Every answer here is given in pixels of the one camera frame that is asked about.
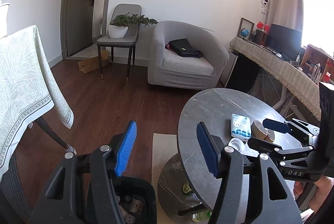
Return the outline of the person's right hand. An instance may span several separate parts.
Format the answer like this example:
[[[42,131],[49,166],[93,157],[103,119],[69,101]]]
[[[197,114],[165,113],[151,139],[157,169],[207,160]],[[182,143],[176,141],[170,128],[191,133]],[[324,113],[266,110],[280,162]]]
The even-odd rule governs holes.
[[[317,190],[311,201],[309,202],[309,207],[316,213],[321,205],[326,200],[328,194],[331,192],[333,187],[333,178],[322,176],[317,182],[315,182]],[[298,198],[304,191],[304,186],[301,182],[294,182],[293,193],[296,198]]]

